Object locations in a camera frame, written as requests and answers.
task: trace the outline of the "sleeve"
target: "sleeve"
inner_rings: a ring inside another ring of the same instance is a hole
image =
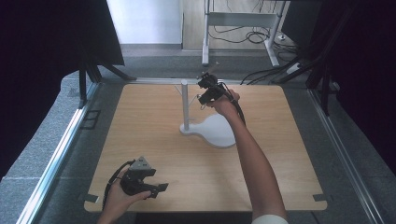
[[[288,221],[276,215],[263,215],[254,219],[252,224],[288,224]]]

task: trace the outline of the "black cable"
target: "black cable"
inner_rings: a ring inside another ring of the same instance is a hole
[[[241,81],[241,83],[240,83],[239,85],[243,85],[244,82],[245,82],[245,80],[246,80],[248,77],[254,76],[254,75],[259,74],[259,73],[271,72],[271,71],[278,70],[278,69],[279,69],[279,68],[272,68],[272,69],[261,70],[261,71],[258,71],[258,72],[250,73],[250,74],[248,74],[247,76],[245,76],[245,77],[242,79],[242,81]]]
[[[274,8],[273,8],[273,13],[275,11],[276,3],[277,3],[277,1],[275,1]]]
[[[227,0],[227,8],[230,9],[230,12],[233,12],[233,11],[231,10],[231,8],[228,6],[228,0]]]
[[[247,38],[245,38],[244,40],[241,40],[241,41],[232,41],[232,40],[228,40],[228,39],[224,39],[224,38],[214,37],[214,36],[213,36],[212,34],[210,34],[209,32],[208,32],[208,34],[209,34],[210,37],[212,37],[212,38],[214,38],[214,39],[223,40],[223,41],[226,41],[226,42],[229,42],[229,43],[234,43],[234,44],[239,44],[239,43],[242,43],[242,42],[245,42],[245,41],[248,40]]]
[[[281,53],[294,53],[294,52],[278,52],[278,53],[277,53],[277,57],[278,57],[280,60],[282,60],[283,62],[287,62],[287,63],[291,62],[291,60],[286,60],[286,59],[282,58],[282,56],[280,56]]]
[[[113,174],[113,176],[111,176],[110,179],[108,180],[107,185],[106,185],[106,189],[105,189],[105,195],[103,196],[102,211],[103,211],[103,209],[105,209],[106,200],[107,200],[107,195],[108,195],[108,192],[110,191],[111,185],[114,183],[114,181],[115,181],[117,178],[119,178],[118,175],[120,174],[122,168],[124,168],[124,166],[126,166],[126,165],[128,165],[128,164],[129,164],[129,165],[132,165],[134,162],[135,162],[135,160],[125,162],[125,163]]]
[[[283,49],[283,50],[291,52],[291,53],[297,53],[297,49],[282,48],[280,46],[275,46],[275,49]]]
[[[270,13],[271,12],[271,4],[272,4],[272,1],[270,1],[270,6],[269,6],[269,8],[268,8],[268,13]]]
[[[268,85],[272,85],[273,83],[274,83],[274,79],[276,78],[276,76],[274,76],[273,78],[271,78],[269,81],[268,81]]]
[[[238,104],[238,101],[236,101],[233,98],[233,95],[231,94],[230,90],[228,89],[227,85],[224,82],[220,82],[220,84],[223,85],[225,87],[225,89],[227,90],[227,91],[225,91],[225,90],[222,90],[222,91],[223,91],[224,95],[226,95],[227,98],[230,100],[230,102],[233,104],[233,106],[235,106],[236,111],[239,114],[239,118],[241,118],[241,120],[244,122],[244,124],[246,126],[247,123],[245,121],[245,115],[244,115],[244,112],[242,111],[241,106]]]
[[[215,31],[216,31],[217,33],[219,33],[219,34],[223,34],[223,33],[227,33],[227,32],[230,32],[230,31],[238,30],[238,29],[241,29],[241,28],[244,28],[244,27],[245,27],[245,26],[239,26],[239,27],[235,27],[235,28],[230,29],[230,30],[218,31],[218,30],[216,29],[216,26],[213,26],[213,28],[215,28]]]
[[[251,38],[252,36],[254,36],[254,35],[257,36],[257,37],[260,39],[260,41],[253,41],[253,40],[251,40],[250,38]],[[247,35],[246,35],[246,37],[247,37],[247,40],[248,40],[250,43],[253,43],[253,44],[261,44],[261,43],[263,43],[263,42],[268,38],[268,35],[265,34],[265,33],[262,33],[262,32],[254,31],[254,28],[253,28],[253,31],[248,32]]]
[[[259,0],[257,1],[256,6],[251,10],[251,12],[254,12],[254,9],[256,9],[257,6],[259,6],[259,12],[262,12],[262,5],[264,4],[264,0]]]
[[[295,46],[295,45],[285,45],[285,44],[280,44],[280,43],[277,43],[275,40],[274,40],[274,44],[275,45],[279,45],[279,46],[281,46],[281,47],[287,47],[287,48],[298,48],[297,46]]]
[[[297,63],[299,60],[300,60],[300,57],[295,57],[293,60],[291,60],[291,61],[288,62],[287,64],[285,64],[285,65],[283,65],[283,66],[281,66],[281,67],[278,67],[278,68],[274,69],[274,71],[273,71],[272,73],[266,74],[266,75],[264,75],[264,76],[261,76],[261,77],[258,77],[258,78],[255,78],[255,79],[249,81],[249,83],[247,83],[247,85],[255,84],[255,83],[261,81],[262,79],[264,79],[264,78],[266,78],[266,77],[268,77],[268,76],[271,76],[271,75],[275,75],[275,74],[277,74],[277,73],[280,73],[280,72],[282,72],[283,70],[285,70],[286,68],[289,68],[292,64]]]

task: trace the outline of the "fingers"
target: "fingers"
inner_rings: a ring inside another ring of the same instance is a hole
[[[240,95],[234,90],[230,90],[230,93],[236,101],[238,101],[241,98]]]
[[[123,170],[121,170],[120,173],[117,175],[117,178],[114,180],[113,184],[119,184],[119,183],[120,183],[120,180],[122,179],[122,177],[124,176],[124,174],[125,174],[125,172],[126,172],[127,170],[128,170],[128,169],[123,169]]]
[[[214,101],[207,102],[207,103],[206,103],[206,106],[213,107],[213,104],[214,104],[214,103],[215,103]]]
[[[148,191],[140,192],[136,195],[131,196],[129,198],[129,200],[130,200],[130,203],[135,203],[137,201],[147,199],[150,195],[151,195],[151,191],[148,190]]]

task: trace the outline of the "metal pole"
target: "metal pole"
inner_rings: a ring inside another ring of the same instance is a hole
[[[187,80],[181,80],[181,99],[183,101],[184,130],[189,130],[189,91]]]
[[[272,32],[270,34],[270,39],[268,40],[268,47],[269,48],[271,48],[273,46],[273,43],[274,43],[274,40],[275,40],[275,36],[276,36],[276,32],[277,32],[277,28],[279,27],[280,20],[282,19],[282,13],[283,13],[283,9],[285,8],[285,5],[286,5],[286,1],[282,1],[282,5],[281,5],[280,9],[276,13],[274,26],[272,27]]]
[[[205,33],[204,33],[204,45],[207,46],[208,39],[208,29],[209,29],[209,8],[210,8],[210,0],[205,0]]]

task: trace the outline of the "aluminum rail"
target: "aluminum rail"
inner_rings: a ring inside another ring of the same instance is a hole
[[[98,84],[92,83],[88,90],[88,99],[91,99],[93,97],[97,89]],[[49,164],[47,165],[43,175],[40,177],[37,185],[35,186],[35,190],[33,191],[30,199],[28,200],[23,211],[21,212],[17,224],[32,223],[34,221],[35,215],[37,214],[39,208],[44,202],[50,186],[55,179],[56,173],[58,172],[59,167],[64,160],[64,157],[73,141],[73,137],[76,134],[90,103],[91,101],[88,101],[88,103],[84,107],[76,110],[73,118],[71,118],[71,121],[67,126],[61,141],[59,142],[54,153],[52,154],[51,159],[49,160]]]
[[[338,135],[338,132],[334,128],[331,119],[328,116],[326,116],[326,114],[321,109],[320,100],[317,92],[308,89],[308,94],[309,96],[311,96],[311,100],[314,103],[318,115],[324,125],[324,128],[327,134],[329,135],[330,140],[332,141],[332,144],[335,148],[338,158],[340,159],[341,163],[344,166],[346,175],[348,176],[349,181],[352,184],[352,187],[354,188],[356,194],[358,195],[358,198],[361,201],[361,205],[367,217],[369,218],[370,223],[375,223],[375,224],[384,223],[384,220],[382,219],[377,209],[377,206],[375,204],[373,197],[371,196],[370,191],[367,189],[363,179],[361,178],[359,171],[353,164],[352,159],[350,159],[349,154],[347,153],[347,149],[344,146],[340,136]]]

